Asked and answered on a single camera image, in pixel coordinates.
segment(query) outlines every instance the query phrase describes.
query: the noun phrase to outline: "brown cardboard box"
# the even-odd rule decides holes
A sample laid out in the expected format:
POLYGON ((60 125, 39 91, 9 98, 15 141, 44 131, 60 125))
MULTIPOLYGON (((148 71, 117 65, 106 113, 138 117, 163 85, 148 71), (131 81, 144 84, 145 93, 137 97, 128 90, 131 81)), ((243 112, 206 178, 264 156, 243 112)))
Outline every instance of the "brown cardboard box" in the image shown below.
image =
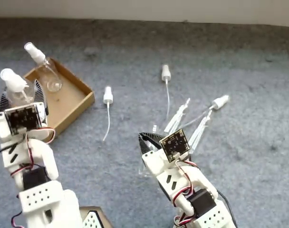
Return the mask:
MULTIPOLYGON (((88 107, 95 102, 94 91, 58 61, 51 59, 61 74, 62 88, 56 93, 45 91, 48 103, 48 126, 63 132, 88 107)), ((30 81, 38 79, 35 69, 25 75, 30 81)))
POLYGON ((103 227, 104 228, 112 228, 110 221, 106 218, 105 214, 103 213, 103 211, 100 207, 95 207, 95 206, 80 207, 79 210, 80 210, 82 220, 84 220, 86 218, 88 212, 93 211, 93 210, 97 211, 99 218, 103 224, 103 227))

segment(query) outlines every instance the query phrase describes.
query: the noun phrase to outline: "black circuit board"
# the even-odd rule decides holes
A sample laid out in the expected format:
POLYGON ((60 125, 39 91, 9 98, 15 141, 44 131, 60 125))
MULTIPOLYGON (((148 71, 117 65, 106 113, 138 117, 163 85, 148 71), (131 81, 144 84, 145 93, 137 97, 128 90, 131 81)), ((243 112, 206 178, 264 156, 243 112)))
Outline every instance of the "black circuit board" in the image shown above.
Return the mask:
POLYGON ((177 153, 182 155, 190 150, 188 140, 182 129, 163 138, 161 141, 159 141, 159 143, 162 146, 169 162, 173 162, 175 160, 174 155, 177 153))
POLYGON ((41 127, 39 112, 34 104, 7 110, 4 113, 11 135, 25 133, 41 127))

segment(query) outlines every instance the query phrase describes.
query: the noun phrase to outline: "gray carpet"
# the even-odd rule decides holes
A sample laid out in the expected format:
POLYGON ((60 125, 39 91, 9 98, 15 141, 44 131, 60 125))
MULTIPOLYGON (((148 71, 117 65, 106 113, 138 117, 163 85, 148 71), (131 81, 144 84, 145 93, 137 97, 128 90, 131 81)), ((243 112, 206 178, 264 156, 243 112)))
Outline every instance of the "gray carpet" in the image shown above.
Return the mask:
MULTIPOLYGON (((138 175, 137 141, 164 121, 160 68, 168 63, 171 114, 188 97, 187 119, 231 96, 213 115, 195 161, 227 196, 239 227, 289 228, 289 28, 0 19, 0 71, 23 75, 33 67, 23 49, 28 41, 96 93, 96 103, 52 144, 60 180, 81 205, 101 206, 116 228, 172 227, 171 203, 155 181, 138 175), (102 143, 106 85, 114 104, 102 143)), ((16 194, 0 156, 0 227, 20 211, 16 194)), ((25 224, 23 217, 17 223, 25 224)))

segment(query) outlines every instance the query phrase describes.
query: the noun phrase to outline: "robotic arm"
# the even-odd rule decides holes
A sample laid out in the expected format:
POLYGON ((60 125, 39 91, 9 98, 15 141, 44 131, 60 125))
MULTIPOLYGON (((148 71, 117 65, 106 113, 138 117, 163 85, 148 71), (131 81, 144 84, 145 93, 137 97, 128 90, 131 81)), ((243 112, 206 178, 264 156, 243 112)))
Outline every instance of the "robotic arm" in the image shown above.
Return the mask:
POLYGON ((81 228, 75 193, 63 190, 52 149, 43 139, 47 128, 44 104, 37 102, 0 112, 4 167, 19 189, 22 212, 29 228, 81 228))
POLYGON ((139 141, 144 164, 181 214, 174 218, 174 227, 237 228, 217 189, 187 161, 190 148, 182 130, 160 140, 162 148, 156 152, 145 149, 141 137, 139 141))

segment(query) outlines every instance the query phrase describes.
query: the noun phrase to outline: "spray bottle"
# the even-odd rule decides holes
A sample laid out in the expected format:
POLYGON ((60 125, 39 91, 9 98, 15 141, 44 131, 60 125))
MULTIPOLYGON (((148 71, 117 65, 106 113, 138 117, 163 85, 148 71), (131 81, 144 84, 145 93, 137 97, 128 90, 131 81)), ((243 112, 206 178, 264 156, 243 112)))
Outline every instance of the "spray bottle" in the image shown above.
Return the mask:
POLYGON ((34 102, 35 85, 29 80, 17 75, 12 69, 3 69, 1 79, 6 84, 6 96, 11 107, 27 105, 34 102))
POLYGON ((37 49, 31 42, 25 44, 24 49, 30 54, 32 59, 37 63, 36 71, 39 75, 39 81, 50 92, 57 92, 62 87, 60 73, 57 71, 55 64, 45 54, 37 49))

